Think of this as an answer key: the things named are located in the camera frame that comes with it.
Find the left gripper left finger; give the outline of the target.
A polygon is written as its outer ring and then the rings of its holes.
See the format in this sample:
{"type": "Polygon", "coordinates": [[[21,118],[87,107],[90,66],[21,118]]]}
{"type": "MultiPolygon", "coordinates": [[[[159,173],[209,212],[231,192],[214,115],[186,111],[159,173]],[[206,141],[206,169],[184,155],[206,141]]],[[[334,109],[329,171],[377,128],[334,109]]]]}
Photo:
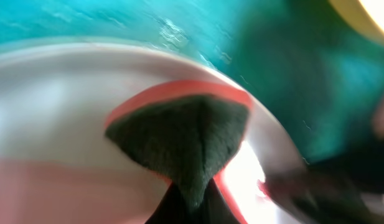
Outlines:
{"type": "Polygon", "coordinates": [[[145,224],[189,224],[185,200],[175,184],[171,184],[161,202],[145,224]]]}

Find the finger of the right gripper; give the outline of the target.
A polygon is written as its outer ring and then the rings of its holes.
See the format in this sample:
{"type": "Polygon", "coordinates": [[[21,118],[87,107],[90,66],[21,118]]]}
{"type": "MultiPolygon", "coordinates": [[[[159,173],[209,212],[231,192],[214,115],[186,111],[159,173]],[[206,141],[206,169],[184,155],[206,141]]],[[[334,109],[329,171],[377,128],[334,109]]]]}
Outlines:
{"type": "Polygon", "coordinates": [[[366,206],[346,179],[320,172],[267,176],[260,189],[304,223],[365,223],[366,206]]]}

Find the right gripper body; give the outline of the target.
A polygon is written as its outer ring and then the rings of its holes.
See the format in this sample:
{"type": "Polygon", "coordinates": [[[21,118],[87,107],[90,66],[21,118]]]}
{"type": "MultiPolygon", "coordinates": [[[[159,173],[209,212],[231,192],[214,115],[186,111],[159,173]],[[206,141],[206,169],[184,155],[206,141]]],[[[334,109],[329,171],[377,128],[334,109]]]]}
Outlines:
{"type": "Polygon", "coordinates": [[[384,223],[384,139],[311,165],[321,186],[306,213],[318,223],[384,223]]]}

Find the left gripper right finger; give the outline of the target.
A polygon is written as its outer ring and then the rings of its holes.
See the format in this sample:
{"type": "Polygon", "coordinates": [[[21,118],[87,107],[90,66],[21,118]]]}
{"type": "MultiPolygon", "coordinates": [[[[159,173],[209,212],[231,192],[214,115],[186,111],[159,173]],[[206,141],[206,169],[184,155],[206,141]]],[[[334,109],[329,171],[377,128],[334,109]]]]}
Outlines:
{"type": "Polygon", "coordinates": [[[200,223],[239,224],[213,179],[210,179],[205,189],[204,200],[200,206],[200,223]]]}

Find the orange and green sponge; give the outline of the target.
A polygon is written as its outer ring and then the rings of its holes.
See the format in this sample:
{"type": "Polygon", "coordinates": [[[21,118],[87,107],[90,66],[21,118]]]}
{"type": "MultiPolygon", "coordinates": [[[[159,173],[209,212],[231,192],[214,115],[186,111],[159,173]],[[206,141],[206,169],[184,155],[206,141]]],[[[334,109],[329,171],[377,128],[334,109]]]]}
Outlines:
{"type": "Polygon", "coordinates": [[[223,171],[238,152],[251,115],[250,95],[239,88],[197,80],[152,86],[115,108],[105,137],[132,161],[178,186],[200,223],[205,189],[213,179],[239,223],[245,223],[224,184],[223,171]]]}

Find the light blue plate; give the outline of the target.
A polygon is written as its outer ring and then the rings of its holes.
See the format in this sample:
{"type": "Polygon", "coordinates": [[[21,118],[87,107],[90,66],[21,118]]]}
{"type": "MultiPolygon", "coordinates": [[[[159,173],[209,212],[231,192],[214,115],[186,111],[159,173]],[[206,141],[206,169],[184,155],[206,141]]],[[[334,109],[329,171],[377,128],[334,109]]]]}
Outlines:
{"type": "Polygon", "coordinates": [[[169,181],[104,137],[110,113],[152,86],[237,87],[180,56],[108,43],[0,54],[0,223],[145,223],[169,181]]]}

